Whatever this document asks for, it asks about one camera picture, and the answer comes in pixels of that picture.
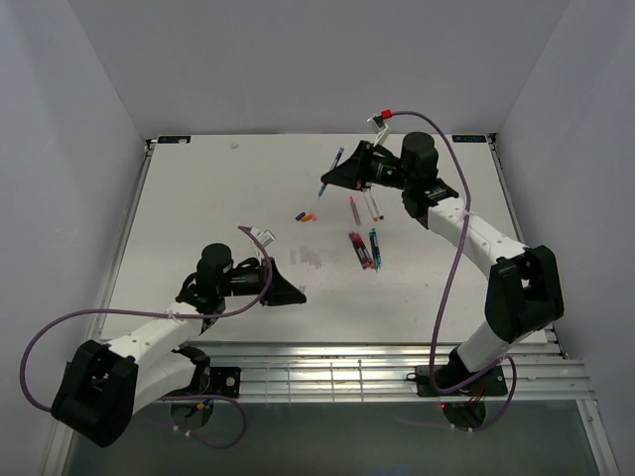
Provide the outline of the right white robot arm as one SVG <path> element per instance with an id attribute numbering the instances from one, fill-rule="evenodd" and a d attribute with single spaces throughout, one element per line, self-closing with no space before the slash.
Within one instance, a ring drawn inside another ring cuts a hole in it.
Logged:
<path id="1" fill-rule="evenodd" d="M 450 352 L 445 365 L 429 362 L 431 379 L 443 389 L 452 387 L 470 394 L 483 383 L 484 372 L 515 344 L 564 315 L 557 258 L 547 246 L 530 247 L 474 214 L 463 171 L 457 173 L 461 191 L 440 177 L 437 140 L 444 142 L 452 162 L 459 163 L 442 131 L 406 134 L 399 154 L 386 149 L 388 122 L 395 115 L 384 110 L 371 116 L 368 121 L 374 139 L 360 142 L 351 156 L 325 173 L 321 181 L 358 191 L 372 185 L 398 189 L 408 215 L 454 246 L 441 306 L 447 304 L 461 259 L 483 273 L 487 280 L 483 323 Z"/>

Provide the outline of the purple highlighter pen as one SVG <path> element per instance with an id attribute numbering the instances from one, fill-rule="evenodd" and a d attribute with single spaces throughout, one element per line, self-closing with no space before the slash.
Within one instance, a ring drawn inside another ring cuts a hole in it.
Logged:
<path id="1" fill-rule="evenodd" d="M 351 244 L 353 246 L 353 249 L 355 251 L 355 254 L 357 256 L 357 259 L 358 259 L 358 261 L 360 263 L 361 268 L 363 270 L 365 270 L 367 268 L 367 262 L 366 262 L 364 253 L 363 253 L 361 247 L 359 246 L 359 244 L 358 244 L 358 242 L 357 242 L 357 240 L 355 238 L 355 234 L 353 232 L 350 232 L 348 234 L 348 237 L 349 237 L 349 240 L 350 240 L 350 242 L 351 242 Z"/>

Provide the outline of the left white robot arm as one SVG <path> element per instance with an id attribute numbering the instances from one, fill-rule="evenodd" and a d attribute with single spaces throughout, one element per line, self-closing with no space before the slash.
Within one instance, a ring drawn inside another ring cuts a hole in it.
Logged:
<path id="1" fill-rule="evenodd" d="M 227 245 L 210 244 L 165 313 L 105 343 L 88 340 L 77 348 L 51 406 L 54 419 L 107 447 L 148 404 L 203 394 L 215 373 L 206 353 L 189 342 L 228 314 L 225 301 L 233 297 L 264 306 L 307 301 L 268 255 L 235 263 Z"/>

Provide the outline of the orange red pen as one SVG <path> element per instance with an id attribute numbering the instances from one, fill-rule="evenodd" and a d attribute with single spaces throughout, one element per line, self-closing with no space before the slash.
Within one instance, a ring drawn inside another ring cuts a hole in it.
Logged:
<path id="1" fill-rule="evenodd" d="M 354 242 L 354 244 L 356 246 L 356 249 L 359 252 L 360 257 L 361 257 L 361 259 L 363 261 L 363 268 L 364 269 L 368 269 L 368 268 L 373 269 L 374 268 L 374 261 L 373 261 L 371 255 L 369 254 L 369 252 L 368 252 L 368 250 L 367 250 L 367 248 L 365 246 L 365 243 L 364 243 L 363 239 L 361 238 L 361 235 L 359 233 L 357 233 L 357 232 L 353 232 L 352 233 L 352 239 L 353 239 L 353 242 Z"/>

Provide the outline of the dark blue pen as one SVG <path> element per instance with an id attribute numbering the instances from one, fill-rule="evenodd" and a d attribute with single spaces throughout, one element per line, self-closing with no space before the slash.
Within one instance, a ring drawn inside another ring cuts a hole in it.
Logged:
<path id="1" fill-rule="evenodd" d="M 327 170 L 328 173 L 333 171 L 337 167 L 337 165 L 338 165 L 343 153 L 344 153 L 344 148 L 340 147 L 338 149 L 337 153 L 335 154 L 335 157 L 333 158 L 333 160 L 331 162 L 331 165 L 329 166 L 329 168 Z M 321 200 L 322 196 L 325 193 L 326 187 L 327 187 L 327 184 L 325 182 L 321 181 L 320 182 L 320 188 L 319 188 L 318 193 L 317 193 L 317 199 L 314 202 L 314 207 L 313 208 L 316 208 L 316 206 L 318 205 L 319 201 Z"/>

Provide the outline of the purple capped white marker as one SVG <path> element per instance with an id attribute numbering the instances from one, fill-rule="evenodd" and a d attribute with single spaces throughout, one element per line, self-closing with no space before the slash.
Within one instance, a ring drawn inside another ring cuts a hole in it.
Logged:
<path id="1" fill-rule="evenodd" d="M 381 212 L 381 209 L 378 206 L 378 202 L 377 202 L 377 200 L 375 198 L 375 195 L 374 195 L 372 189 L 370 189 L 368 191 L 368 197 L 369 197 L 370 203 L 372 205 L 372 208 L 374 210 L 374 214 L 376 215 L 377 219 L 379 221 L 383 221 L 385 219 L 384 214 Z"/>

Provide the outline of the red highlighter pen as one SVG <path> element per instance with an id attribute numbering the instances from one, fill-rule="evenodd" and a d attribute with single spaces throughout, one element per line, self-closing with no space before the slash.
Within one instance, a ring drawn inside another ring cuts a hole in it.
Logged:
<path id="1" fill-rule="evenodd" d="M 371 269 L 375 268 L 375 261 L 373 258 L 373 255 L 371 253 L 371 251 L 368 249 L 368 247 L 366 246 L 366 243 L 363 239 L 363 237 L 360 234 L 357 234 L 357 241 L 359 243 L 359 247 L 364 255 L 364 259 L 366 260 L 368 267 Z"/>

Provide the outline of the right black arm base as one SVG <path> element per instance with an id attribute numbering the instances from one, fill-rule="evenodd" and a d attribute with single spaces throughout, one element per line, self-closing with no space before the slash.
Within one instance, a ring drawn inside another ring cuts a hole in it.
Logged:
<path id="1" fill-rule="evenodd" d="M 464 396 L 464 397 L 504 397 L 508 395 L 508 387 L 501 366 L 490 369 L 478 379 L 471 376 L 447 376 L 438 368 L 435 382 L 442 390 L 438 392 L 432 385 L 428 366 L 417 366 L 409 372 L 405 380 L 416 386 L 419 397 Z"/>

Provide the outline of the pink highlighter pen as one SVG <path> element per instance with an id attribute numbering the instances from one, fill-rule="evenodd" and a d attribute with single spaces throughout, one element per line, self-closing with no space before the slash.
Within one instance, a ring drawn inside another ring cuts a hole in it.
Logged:
<path id="1" fill-rule="evenodd" d="M 349 197 L 349 205 L 350 205 L 350 208 L 351 208 L 351 213 L 352 213 L 352 216 L 353 216 L 354 223 L 355 223 L 355 225 L 357 227 L 360 227 L 361 226 L 361 218 L 360 218 L 359 211 L 358 211 L 358 208 L 357 208 L 357 205 L 356 205 L 356 201 L 355 201 L 353 196 Z"/>

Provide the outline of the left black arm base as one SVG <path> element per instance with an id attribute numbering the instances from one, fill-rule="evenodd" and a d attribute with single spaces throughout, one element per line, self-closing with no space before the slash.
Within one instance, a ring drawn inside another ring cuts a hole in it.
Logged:
<path id="1" fill-rule="evenodd" d="M 240 395 L 242 369 L 240 367 L 207 367 L 196 370 L 189 385 L 174 390 L 169 397 L 220 395 L 237 399 Z"/>

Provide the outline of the orange capped white marker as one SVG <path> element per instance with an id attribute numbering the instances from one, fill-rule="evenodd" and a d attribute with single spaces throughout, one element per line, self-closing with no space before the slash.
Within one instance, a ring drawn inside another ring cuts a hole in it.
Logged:
<path id="1" fill-rule="evenodd" d="M 364 199 L 365 199 L 365 202 L 366 202 L 366 205 L 368 207 L 368 210 L 369 210 L 369 213 L 371 215 L 372 220 L 374 222 L 377 222 L 380 219 L 379 218 L 379 214 L 377 213 L 376 207 L 373 204 L 373 201 L 372 201 L 372 198 L 371 198 L 371 196 L 369 194 L 369 191 L 370 190 L 364 191 L 364 194 L 363 194 L 364 195 Z"/>

